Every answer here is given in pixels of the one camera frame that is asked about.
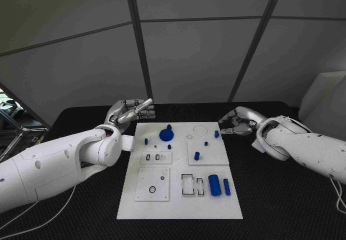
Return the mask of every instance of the white wall panel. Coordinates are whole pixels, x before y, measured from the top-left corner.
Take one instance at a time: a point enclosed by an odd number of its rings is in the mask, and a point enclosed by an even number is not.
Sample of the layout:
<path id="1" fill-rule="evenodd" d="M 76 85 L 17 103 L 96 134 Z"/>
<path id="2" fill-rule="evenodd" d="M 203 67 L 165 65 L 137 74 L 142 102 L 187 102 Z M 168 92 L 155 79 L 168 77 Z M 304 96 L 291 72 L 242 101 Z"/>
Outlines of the white wall panel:
<path id="1" fill-rule="evenodd" d="M 141 24 L 155 103 L 224 102 L 259 19 Z"/>
<path id="2" fill-rule="evenodd" d="M 278 0 L 273 16 L 346 18 L 344 0 Z"/>
<path id="3" fill-rule="evenodd" d="M 139 19 L 261 16 L 266 0 L 138 0 Z"/>
<path id="4" fill-rule="evenodd" d="M 0 57 L 0 81 L 47 124 L 66 108 L 144 99 L 132 26 Z"/>
<path id="5" fill-rule="evenodd" d="M 346 21 L 271 19 L 233 98 L 298 106 L 318 73 L 346 70 Z"/>
<path id="6" fill-rule="evenodd" d="M 1 0 L 0 53 L 128 21 L 126 0 Z"/>

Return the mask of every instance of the black table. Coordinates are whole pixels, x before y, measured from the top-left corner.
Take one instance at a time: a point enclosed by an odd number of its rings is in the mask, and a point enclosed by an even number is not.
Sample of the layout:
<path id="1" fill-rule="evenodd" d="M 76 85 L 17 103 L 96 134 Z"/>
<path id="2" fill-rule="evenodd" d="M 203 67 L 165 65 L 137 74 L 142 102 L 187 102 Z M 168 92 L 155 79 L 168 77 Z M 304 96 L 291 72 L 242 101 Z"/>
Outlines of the black table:
<path id="1" fill-rule="evenodd" d="M 152 120 L 141 122 L 216 122 L 237 106 L 268 118 L 297 119 L 282 102 L 157 104 Z M 46 141 L 102 124 L 109 106 L 66 109 Z M 137 123 L 124 134 L 134 135 Z M 40 229 L 11 239 L 346 239 L 346 215 L 335 210 L 330 180 L 289 158 L 279 161 L 250 146 L 255 134 L 222 136 L 243 220 L 116 220 L 129 153 L 112 167 L 76 186 L 70 202 Z M 41 201 L 8 225 L 0 236 L 30 229 L 57 213 L 72 190 Z M 28 206 L 0 216 L 2 225 Z"/>

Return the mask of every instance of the black o-ring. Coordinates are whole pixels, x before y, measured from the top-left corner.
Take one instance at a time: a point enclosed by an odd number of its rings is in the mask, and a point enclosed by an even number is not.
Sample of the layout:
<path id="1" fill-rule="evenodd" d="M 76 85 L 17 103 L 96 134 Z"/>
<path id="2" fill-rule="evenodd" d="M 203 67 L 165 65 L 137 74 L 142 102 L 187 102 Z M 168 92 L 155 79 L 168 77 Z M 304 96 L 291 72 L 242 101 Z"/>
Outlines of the black o-ring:
<path id="1" fill-rule="evenodd" d="M 155 192 L 155 190 L 157 190 L 157 188 L 155 188 L 154 186 L 151 186 L 151 187 L 148 188 L 148 192 L 150 192 L 151 194 Z"/>

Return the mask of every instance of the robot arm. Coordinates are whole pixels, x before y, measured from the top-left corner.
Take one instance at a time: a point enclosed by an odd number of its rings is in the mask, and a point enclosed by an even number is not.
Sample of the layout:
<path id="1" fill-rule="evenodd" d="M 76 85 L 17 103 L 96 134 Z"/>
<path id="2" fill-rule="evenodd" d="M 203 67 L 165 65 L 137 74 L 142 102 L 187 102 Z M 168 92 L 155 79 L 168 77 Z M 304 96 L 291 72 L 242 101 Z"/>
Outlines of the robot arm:
<path id="1" fill-rule="evenodd" d="M 248 135 L 255 129 L 252 146 L 262 153 L 266 152 L 281 161 L 292 157 L 304 167 L 346 184 L 344 141 L 308 132 L 286 117 L 265 118 L 240 106 L 226 114 L 219 123 L 224 119 L 232 119 L 235 127 L 222 129 L 222 134 Z"/>
<path id="2" fill-rule="evenodd" d="M 0 163 L 0 213 L 47 199 L 112 166 L 134 137 L 121 135 L 129 121 L 155 117 L 152 100 L 118 101 L 95 129 L 27 148 Z M 80 168 L 80 162 L 90 165 Z"/>

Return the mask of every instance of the metal stand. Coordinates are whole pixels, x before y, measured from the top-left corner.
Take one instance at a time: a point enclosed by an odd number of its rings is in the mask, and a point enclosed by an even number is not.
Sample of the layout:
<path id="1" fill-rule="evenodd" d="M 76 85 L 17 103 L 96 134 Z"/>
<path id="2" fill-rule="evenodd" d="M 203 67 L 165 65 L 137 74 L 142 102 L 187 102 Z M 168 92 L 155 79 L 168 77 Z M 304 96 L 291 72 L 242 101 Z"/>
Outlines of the metal stand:
<path id="1" fill-rule="evenodd" d="M 17 135 L 14 137 L 14 139 L 11 140 L 5 150 L 2 151 L 1 155 L 0 155 L 0 163 L 8 159 L 8 154 L 11 153 L 14 147 L 17 146 L 21 137 L 26 136 L 28 134 L 28 132 L 40 132 L 40 131 L 47 131 L 46 128 L 34 128 L 34 129 L 28 129 L 23 126 L 20 126 L 20 124 L 15 122 L 15 120 L 8 116 L 8 114 L 4 112 L 2 109 L 0 109 L 0 116 L 4 118 L 4 120 L 14 126 L 15 128 L 15 132 Z"/>

